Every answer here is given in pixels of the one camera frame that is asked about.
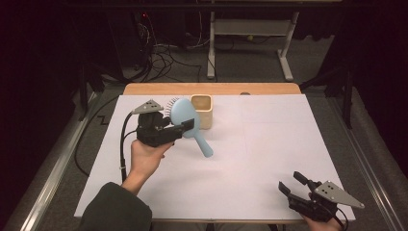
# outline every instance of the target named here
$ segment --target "white paper sheet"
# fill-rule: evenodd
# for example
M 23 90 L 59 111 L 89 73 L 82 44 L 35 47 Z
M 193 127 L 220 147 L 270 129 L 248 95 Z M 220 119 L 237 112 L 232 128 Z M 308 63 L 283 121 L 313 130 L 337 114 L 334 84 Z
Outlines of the white paper sheet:
M 149 99 L 165 106 L 174 97 L 190 98 L 119 97 L 75 217 L 82 216 L 104 184 L 121 184 L 119 140 L 129 112 Z M 289 209 L 279 181 L 303 198 L 308 198 L 309 189 L 293 178 L 294 171 L 342 187 L 304 95 L 213 95 L 213 99 L 213 127 L 201 132 L 214 156 L 205 158 L 194 139 L 176 141 L 139 194 L 153 218 L 297 220 L 301 217 Z M 137 119 L 131 117 L 127 132 L 136 129 Z M 124 144 L 128 169 L 129 146 L 135 138 L 136 134 L 129 136 Z M 349 220 L 355 219 L 349 207 L 340 207 Z

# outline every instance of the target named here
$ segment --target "sleeve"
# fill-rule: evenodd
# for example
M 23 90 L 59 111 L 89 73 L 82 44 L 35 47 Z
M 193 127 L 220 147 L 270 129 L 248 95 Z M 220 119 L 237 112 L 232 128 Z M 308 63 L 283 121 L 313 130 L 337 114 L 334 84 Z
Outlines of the sleeve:
M 108 183 L 88 205 L 78 230 L 148 231 L 151 219 L 152 212 L 143 201 L 119 185 Z

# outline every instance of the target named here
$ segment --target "human hand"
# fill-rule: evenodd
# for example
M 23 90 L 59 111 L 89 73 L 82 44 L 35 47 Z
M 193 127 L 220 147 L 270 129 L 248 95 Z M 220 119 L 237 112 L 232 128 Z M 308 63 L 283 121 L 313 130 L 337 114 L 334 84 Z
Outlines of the human hand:
M 309 225 L 311 231 L 341 231 L 342 227 L 334 218 L 331 218 L 327 222 L 314 221 L 306 216 L 300 214 Z
M 132 162 L 130 172 L 123 182 L 122 187 L 137 195 L 141 186 L 156 171 L 160 161 L 165 157 L 165 152 L 173 142 L 151 147 L 135 140 L 131 145 Z

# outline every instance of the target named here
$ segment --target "hairbrush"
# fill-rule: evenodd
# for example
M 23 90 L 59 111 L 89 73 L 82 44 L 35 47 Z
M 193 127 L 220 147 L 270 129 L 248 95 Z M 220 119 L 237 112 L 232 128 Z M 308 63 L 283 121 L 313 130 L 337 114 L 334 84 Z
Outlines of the hairbrush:
M 194 119 L 194 127 L 189 131 L 184 132 L 183 137 L 195 138 L 204 156 L 211 157 L 214 151 L 200 133 L 200 116 L 190 100 L 187 98 L 173 98 L 167 106 L 171 107 L 169 108 L 169 117 L 171 123 L 174 125 L 180 125 L 182 122 Z

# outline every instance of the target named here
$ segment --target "wrist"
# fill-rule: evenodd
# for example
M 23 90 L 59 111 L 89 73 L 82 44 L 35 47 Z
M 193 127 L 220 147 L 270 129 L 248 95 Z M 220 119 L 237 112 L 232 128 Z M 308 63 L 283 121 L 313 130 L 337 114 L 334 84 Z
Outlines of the wrist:
M 134 195 L 138 195 L 144 182 L 146 182 L 145 177 L 130 172 L 121 187 Z

